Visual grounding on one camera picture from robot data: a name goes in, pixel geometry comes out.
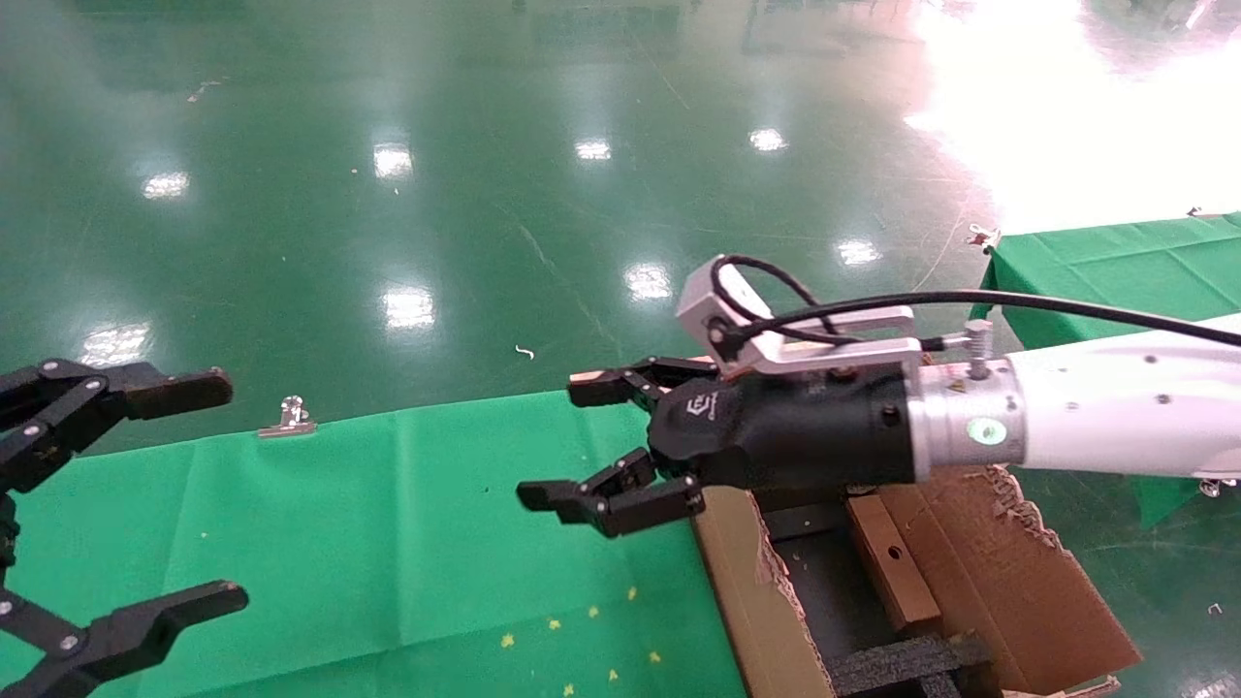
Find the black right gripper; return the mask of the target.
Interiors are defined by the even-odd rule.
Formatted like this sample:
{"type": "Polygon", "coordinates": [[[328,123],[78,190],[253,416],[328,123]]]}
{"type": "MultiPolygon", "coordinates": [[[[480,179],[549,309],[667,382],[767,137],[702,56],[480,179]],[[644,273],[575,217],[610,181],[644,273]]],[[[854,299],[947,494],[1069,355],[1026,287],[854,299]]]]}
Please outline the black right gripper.
{"type": "Polygon", "coordinates": [[[585,481],[522,481],[520,504],[616,539],[692,520],[709,508],[702,486],[812,491],[916,482],[898,364],[861,366],[843,381],[827,371],[717,376],[706,358],[656,355],[572,374],[567,392],[577,407],[654,406],[652,452],[635,448],[585,481]]]}

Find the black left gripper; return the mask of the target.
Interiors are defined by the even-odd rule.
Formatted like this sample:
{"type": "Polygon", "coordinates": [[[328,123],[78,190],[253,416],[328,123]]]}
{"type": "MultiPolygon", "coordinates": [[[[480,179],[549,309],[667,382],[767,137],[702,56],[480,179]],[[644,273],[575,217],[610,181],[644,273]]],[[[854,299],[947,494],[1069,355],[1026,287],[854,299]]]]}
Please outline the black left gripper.
{"type": "MultiPolygon", "coordinates": [[[[227,405],[235,385],[220,366],[168,375],[150,363],[88,366],[48,359],[1,378],[1,491],[30,493],[125,420],[149,421],[227,405]]],[[[16,503],[0,505],[0,565],[16,564],[16,503]]],[[[249,595],[236,582],[207,582],[119,607],[88,626],[1,592],[1,630],[43,658],[5,697],[88,697],[112,681],[168,659],[195,623],[240,614],[249,595]]]]}

